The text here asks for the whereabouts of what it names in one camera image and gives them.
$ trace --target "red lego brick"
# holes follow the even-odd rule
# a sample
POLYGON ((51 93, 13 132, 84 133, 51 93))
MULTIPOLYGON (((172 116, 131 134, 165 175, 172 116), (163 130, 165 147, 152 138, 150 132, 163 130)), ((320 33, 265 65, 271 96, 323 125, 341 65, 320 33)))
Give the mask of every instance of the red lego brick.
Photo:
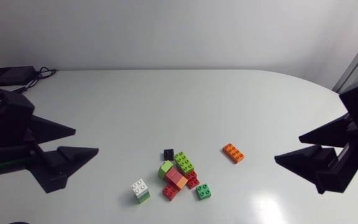
POLYGON ((195 177, 195 178, 193 178, 193 179, 191 179, 191 180, 189 180, 188 182, 187 182, 187 187, 189 187, 189 189, 192 189, 193 187, 196 187, 197 185, 199 185, 200 184, 200 182, 198 181, 198 179, 195 177))
POLYGON ((197 174, 195 171, 191 171, 189 174, 185 175, 187 180, 191 180, 193 178, 197 178, 197 174))
POLYGON ((179 182, 179 180, 182 178, 183 176, 177 172, 175 175, 173 175, 173 177, 171 178, 171 182, 173 184, 176 184, 177 182, 179 182))
POLYGON ((178 171, 171 167, 171 169, 168 170, 168 172, 165 174, 164 180, 168 183, 172 180, 172 177, 177 173, 178 171))
POLYGON ((168 184, 162 190, 162 194, 164 194, 169 200, 172 200, 177 193, 178 193, 178 189, 176 189, 176 187, 172 184, 168 184))

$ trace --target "green lego brick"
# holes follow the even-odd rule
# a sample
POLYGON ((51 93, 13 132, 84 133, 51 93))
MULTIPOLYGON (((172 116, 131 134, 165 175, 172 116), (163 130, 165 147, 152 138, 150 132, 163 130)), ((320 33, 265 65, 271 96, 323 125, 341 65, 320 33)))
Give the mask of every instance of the green lego brick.
POLYGON ((171 161, 165 161, 162 166, 160 166, 160 169, 158 170, 158 176, 161 179, 164 179, 165 174, 168 172, 169 169, 173 166, 173 163, 171 161))
POLYGON ((197 194, 198 194, 198 197, 200 198, 200 200, 209 198, 211 196, 211 191, 209 190, 207 184, 198 186, 196 188, 196 191, 197 191, 197 194))
POLYGON ((150 192, 147 192, 146 194, 144 194, 143 196, 141 196, 139 199, 139 203, 142 203, 144 201, 146 201, 146 199, 148 199, 150 197, 150 192))
POLYGON ((177 163, 177 168, 179 172, 181 172, 183 175, 189 174, 191 171, 194 170, 193 164, 186 157, 186 154, 184 152, 179 152, 178 154, 175 154, 173 159, 177 163))

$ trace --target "orange lego brick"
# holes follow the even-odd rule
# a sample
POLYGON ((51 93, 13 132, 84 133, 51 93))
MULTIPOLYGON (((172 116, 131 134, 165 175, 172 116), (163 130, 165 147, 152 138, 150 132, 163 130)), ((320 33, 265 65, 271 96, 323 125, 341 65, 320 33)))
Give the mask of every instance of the orange lego brick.
POLYGON ((241 153, 236 147, 234 147, 231 143, 225 145, 223 147, 223 152, 230 157, 233 162, 236 164, 243 160, 244 155, 241 153))
POLYGON ((175 185, 179 190, 181 190, 186 185, 186 183, 187 183, 186 177, 182 176, 175 185))

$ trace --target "white lego brick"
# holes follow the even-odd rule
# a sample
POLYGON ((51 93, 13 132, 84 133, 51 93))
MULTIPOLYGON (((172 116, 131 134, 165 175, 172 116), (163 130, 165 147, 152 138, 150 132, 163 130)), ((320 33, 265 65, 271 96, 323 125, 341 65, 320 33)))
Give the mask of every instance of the white lego brick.
POLYGON ((147 188, 146 184, 142 179, 132 184, 132 190, 134 191, 137 198, 140 198, 141 196, 149 192, 149 189, 147 188))

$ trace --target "lime green lego brick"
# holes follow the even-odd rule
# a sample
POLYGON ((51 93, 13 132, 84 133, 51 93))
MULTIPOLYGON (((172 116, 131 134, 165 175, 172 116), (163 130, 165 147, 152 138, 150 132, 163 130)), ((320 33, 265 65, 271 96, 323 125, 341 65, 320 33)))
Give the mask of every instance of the lime green lego brick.
POLYGON ((147 192, 146 194, 144 194, 139 198, 139 203, 146 201, 146 199, 148 199, 149 197, 150 197, 150 192, 147 192))
POLYGON ((203 184, 201 186, 198 186, 196 188, 197 194, 198 194, 198 198, 200 198, 200 200, 202 199, 206 199, 209 198, 211 196, 211 191, 209 190, 209 187, 207 184, 203 184))
POLYGON ((173 166, 173 163, 171 161, 165 161, 161 166, 160 169, 158 170, 158 176, 161 179, 164 179, 165 174, 169 171, 169 169, 171 169, 171 167, 173 166))
POLYGON ((179 152, 178 154, 175 154, 173 159, 177 163, 178 170, 183 175, 189 174, 191 171, 194 170, 193 164, 190 162, 184 152, 179 152))

